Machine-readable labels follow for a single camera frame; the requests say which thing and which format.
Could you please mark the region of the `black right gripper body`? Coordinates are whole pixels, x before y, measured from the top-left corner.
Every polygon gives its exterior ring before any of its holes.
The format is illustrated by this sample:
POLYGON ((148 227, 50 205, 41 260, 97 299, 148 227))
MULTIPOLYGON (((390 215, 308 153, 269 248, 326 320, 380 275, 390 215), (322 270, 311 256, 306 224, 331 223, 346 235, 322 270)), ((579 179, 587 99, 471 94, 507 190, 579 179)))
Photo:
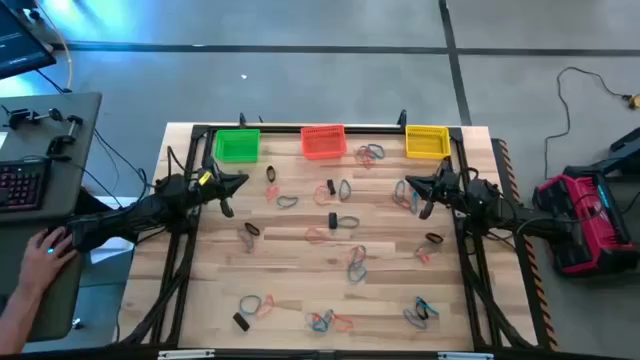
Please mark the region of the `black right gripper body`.
POLYGON ((425 201, 424 208, 419 213, 422 220, 428 219, 435 203, 440 203, 448 208, 465 212, 465 200, 461 195, 459 180, 454 172, 441 172, 433 177, 432 191, 429 198, 422 198, 425 201))

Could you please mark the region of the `yellow plastic basket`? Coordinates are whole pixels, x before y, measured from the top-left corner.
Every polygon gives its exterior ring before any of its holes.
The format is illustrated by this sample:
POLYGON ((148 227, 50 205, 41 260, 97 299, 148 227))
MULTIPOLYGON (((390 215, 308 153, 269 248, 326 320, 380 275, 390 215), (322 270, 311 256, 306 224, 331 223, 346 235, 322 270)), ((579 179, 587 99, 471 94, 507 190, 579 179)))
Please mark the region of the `yellow plastic basket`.
POLYGON ((451 155, 449 129, 443 126, 407 125, 406 157, 442 160, 451 155))

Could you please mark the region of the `green plastic basket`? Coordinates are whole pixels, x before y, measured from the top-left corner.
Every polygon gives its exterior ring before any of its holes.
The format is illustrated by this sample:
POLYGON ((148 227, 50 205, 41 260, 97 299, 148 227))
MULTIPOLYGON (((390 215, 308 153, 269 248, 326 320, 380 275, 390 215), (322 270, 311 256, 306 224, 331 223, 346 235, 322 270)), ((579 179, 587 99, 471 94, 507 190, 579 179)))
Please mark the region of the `green plastic basket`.
POLYGON ((219 130, 215 136, 215 157, 225 163, 255 163, 260 154, 258 129, 219 130))

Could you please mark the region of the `orange plastic basket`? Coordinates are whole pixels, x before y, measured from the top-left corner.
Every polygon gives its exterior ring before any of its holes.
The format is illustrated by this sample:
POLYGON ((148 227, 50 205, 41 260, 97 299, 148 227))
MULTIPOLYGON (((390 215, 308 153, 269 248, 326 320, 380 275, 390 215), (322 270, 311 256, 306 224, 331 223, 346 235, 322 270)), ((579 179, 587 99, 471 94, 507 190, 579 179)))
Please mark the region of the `orange plastic basket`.
POLYGON ((300 135, 302 153, 309 160, 339 158, 346 153, 343 125, 303 127, 300 135))

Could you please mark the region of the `white paper sheet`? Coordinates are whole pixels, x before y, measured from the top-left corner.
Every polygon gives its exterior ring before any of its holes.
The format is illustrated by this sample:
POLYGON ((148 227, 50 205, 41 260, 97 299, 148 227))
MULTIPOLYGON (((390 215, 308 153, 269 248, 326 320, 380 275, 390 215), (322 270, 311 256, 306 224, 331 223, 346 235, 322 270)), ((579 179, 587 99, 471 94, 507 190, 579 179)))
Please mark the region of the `white paper sheet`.
MULTIPOLYGON (((97 199, 113 209, 116 209, 118 204, 126 206, 135 201, 134 197, 116 197, 113 199, 107 196, 98 196, 97 199)), ((111 257, 129 252, 133 248, 134 245, 124 238, 110 238, 102 246, 90 251, 90 261, 92 264, 97 264, 111 257)))

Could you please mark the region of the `orange black hazard strip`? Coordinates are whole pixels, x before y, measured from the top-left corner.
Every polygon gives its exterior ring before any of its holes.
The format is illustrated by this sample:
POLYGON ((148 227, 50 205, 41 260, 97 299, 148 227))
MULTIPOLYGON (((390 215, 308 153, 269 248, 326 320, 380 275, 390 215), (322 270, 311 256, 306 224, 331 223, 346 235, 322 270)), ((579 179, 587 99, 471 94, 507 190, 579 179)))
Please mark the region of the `orange black hazard strip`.
MULTIPOLYGON (((498 138, 492 138, 491 143, 502 192, 506 196, 506 199, 514 203, 517 210, 520 210, 524 205, 521 203, 507 144, 504 140, 498 138)), ((558 343, 546 301, 543 281, 536 263, 534 247, 526 238, 515 240, 514 245, 521 268, 538 346, 545 350, 556 351, 558 349, 558 343)))

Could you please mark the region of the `red black tool case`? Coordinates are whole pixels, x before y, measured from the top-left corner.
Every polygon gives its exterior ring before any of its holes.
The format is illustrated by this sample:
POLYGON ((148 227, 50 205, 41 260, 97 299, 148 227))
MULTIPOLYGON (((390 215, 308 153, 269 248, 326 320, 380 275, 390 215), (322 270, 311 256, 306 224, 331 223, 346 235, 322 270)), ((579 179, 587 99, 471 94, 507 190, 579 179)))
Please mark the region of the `red black tool case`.
POLYGON ((604 175, 558 175, 534 190, 532 203, 565 221, 562 227, 568 233, 548 242, 558 272, 586 277, 632 271, 640 265, 640 250, 604 175))

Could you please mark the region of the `black metal clamp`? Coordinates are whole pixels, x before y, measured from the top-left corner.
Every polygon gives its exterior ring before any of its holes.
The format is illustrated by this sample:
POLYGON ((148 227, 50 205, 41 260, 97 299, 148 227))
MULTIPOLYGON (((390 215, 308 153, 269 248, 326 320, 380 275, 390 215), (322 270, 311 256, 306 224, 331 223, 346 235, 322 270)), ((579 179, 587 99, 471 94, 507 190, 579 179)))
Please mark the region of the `black metal clamp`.
POLYGON ((70 155, 64 154, 64 149, 76 142, 75 131, 84 123, 84 119, 77 115, 69 115, 67 121, 70 123, 68 132, 65 135, 53 137, 48 145, 46 156, 53 161, 67 162, 71 160, 70 155))
POLYGON ((24 124, 39 125, 40 122, 45 119, 52 119, 57 122, 63 121, 63 116, 57 108, 51 108, 47 114, 39 114, 36 111, 32 111, 27 108, 9 110, 4 105, 2 105, 2 109, 8 117, 6 127, 9 127, 12 130, 17 130, 24 124))

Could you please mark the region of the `black computer mouse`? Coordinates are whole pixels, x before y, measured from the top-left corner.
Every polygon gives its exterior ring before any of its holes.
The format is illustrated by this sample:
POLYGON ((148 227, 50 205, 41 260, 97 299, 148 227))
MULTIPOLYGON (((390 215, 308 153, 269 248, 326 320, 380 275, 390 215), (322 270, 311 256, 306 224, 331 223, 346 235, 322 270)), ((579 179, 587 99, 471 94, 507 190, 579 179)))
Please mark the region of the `black computer mouse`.
POLYGON ((61 243, 64 242, 64 239, 67 237, 68 232, 64 231, 58 233, 56 230, 51 231, 45 239, 51 238, 51 242, 47 247, 48 254, 54 254, 59 252, 59 254, 63 254, 66 251, 67 245, 61 246, 61 243))

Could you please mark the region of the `black stand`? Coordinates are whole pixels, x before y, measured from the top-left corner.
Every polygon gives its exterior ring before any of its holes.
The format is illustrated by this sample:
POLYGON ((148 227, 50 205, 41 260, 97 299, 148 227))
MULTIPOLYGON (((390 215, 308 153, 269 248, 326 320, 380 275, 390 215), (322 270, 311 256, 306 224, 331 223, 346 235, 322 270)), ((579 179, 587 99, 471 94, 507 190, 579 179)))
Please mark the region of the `black stand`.
POLYGON ((609 147, 609 155, 591 165, 567 166, 563 174, 577 178, 610 173, 621 175, 640 175, 640 127, 634 129, 609 147))

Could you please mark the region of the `person's hand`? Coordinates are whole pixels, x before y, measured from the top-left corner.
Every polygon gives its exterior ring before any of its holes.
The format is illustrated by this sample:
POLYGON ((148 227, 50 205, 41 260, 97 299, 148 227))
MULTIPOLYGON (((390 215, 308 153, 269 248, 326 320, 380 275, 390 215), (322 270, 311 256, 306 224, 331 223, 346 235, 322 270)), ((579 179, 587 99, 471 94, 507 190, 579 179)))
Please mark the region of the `person's hand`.
MULTIPOLYGON (((58 233, 67 231, 65 227, 57 227, 54 230, 58 233)), ((50 232, 44 229, 29 239, 21 262, 18 287, 35 288, 44 293, 59 271, 77 254, 71 247, 73 236, 70 234, 61 243, 61 246, 67 245, 63 254, 48 254, 47 247, 51 238, 45 237, 50 232)))

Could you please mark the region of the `black backlit keyboard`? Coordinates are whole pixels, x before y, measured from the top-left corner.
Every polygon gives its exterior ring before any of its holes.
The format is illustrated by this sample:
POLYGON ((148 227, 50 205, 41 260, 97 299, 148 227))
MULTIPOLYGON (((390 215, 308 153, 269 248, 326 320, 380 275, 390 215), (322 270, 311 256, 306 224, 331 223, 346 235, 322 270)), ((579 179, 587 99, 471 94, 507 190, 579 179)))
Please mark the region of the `black backlit keyboard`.
POLYGON ((50 168, 49 159, 0 161, 0 213, 40 210, 50 168))

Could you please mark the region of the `black computer monitor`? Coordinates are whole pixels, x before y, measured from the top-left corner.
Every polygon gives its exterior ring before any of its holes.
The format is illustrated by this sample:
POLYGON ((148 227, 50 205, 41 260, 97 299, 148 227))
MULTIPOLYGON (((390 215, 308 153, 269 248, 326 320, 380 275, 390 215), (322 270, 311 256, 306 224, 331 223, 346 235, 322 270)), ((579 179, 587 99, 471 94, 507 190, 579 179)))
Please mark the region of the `black computer monitor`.
POLYGON ((53 55, 0 0, 0 80, 55 63, 53 55))

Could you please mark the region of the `black aluminium table frame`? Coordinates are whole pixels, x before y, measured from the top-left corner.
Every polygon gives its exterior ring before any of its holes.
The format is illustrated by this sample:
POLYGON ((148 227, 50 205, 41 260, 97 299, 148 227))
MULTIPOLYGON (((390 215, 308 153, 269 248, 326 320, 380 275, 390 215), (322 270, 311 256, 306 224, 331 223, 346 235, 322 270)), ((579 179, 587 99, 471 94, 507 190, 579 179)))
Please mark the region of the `black aluminium table frame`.
POLYGON ((222 215, 217 203, 207 205, 200 216, 195 254, 187 285, 177 343, 181 347, 235 349, 340 350, 469 350, 473 346, 466 294, 459 264, 460 254, 453 216, 436 206, 422 220, 397 205, 392 194, 407 175, 428 175, 436 162, 409 159, 402 134, 368 129, 349 134, 343 157, 310 161, 301 151, 295 130, 270 126, 261 132, 259 159, 254 164, 225 164, 230 173, 249 175, 248 182, 231 199, 233 218, 222 215), (366 169, 356 163, 361 146, 379 144, 384 159, 366 169), (276 180, 270 183, 271 165, 276 180), (332 179, 336 194, 328 205, 314 202, 314 190, 332 179), (341 201, 342 179, 352 188, 341 201), (291 208, 280 208, 265 197, 266 189, 280 187, 279 196, 297 196, 291 208), (355 229, 328 227, 328 214, 355 216, 355 229), (249 222, 260 230, 252 236, 249 222), (330 239, 311 244, 308 228, 317 228, 330 239), (414 252, 427 233, 444 238, 440 248, 423 264, 414 252), (357 284, 347 278, 349 250, 367 250, 366 277, 357 284), (245 315, 239 301, 245 295, 267 294, 275 307, 265 317, 245 315), (403 310, 415 312, 422 297, 439 315, 429 315, 427 328, 409 324, 403 310), (305 321, 308 313, 322 316, 328 309, 349 317, 354 328, 339 332, 329 326, 314 332, 305 321), (249 323, 244 332, 233 320, 238 312, 249 323))

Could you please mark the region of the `silver metal bracket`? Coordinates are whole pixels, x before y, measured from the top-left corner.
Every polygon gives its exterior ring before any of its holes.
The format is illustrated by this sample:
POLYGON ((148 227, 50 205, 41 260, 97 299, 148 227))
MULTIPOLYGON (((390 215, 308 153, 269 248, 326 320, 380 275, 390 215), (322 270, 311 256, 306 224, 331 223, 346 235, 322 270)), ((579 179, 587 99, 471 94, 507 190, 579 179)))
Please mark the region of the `silver metal bracket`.
POLYGON ((214 349, 180 349, 159 351, 157 360, 199 360, 214 358, 214 349))
POLYGON ((438 352, 437 360, 495 360, 495 357, 491 353, 438 352))

